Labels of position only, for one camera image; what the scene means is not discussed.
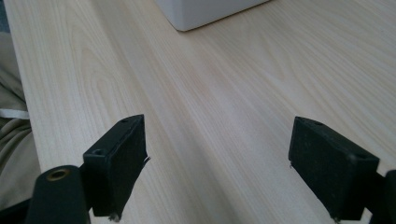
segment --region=wood grain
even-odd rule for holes
[[[42,170],[145,114],[121,223],[333,223],[289,167],[294,116],[396,169],[392,0],[274,0],[187,33],[151,0],[6,7]]]

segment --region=cloth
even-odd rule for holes
[[[32,197],[39,175],[11,35],[0,33],[0,210]]]

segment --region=light wood grain surface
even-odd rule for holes
[[[290,169],[294,116],[396,169],[394,0],[274,0],[187,33],[153,0],[6,7],[43,171],[145,114],[121,223],[333,223]]]

